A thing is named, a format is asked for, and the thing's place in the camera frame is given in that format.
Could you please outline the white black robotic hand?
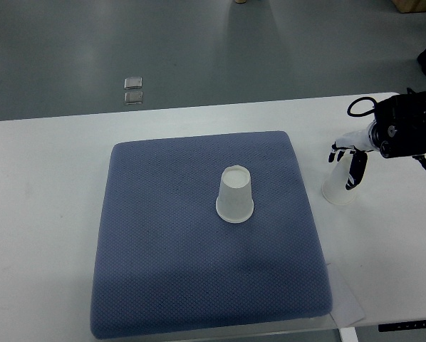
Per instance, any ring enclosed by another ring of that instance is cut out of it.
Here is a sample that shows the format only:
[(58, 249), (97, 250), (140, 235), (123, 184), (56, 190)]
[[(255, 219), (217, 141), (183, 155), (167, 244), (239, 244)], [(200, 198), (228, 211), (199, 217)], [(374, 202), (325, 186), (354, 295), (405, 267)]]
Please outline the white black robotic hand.
[(363, 180), (368, 163), (368, 153), (377, 151), (371, 133), (375, 123), (372, 122), (366, 129), (346, 133), (337, 138), (331, 146), (328, 161), (340, 162), (348, 153), (352, 156), (345, 189), (355, 189)]

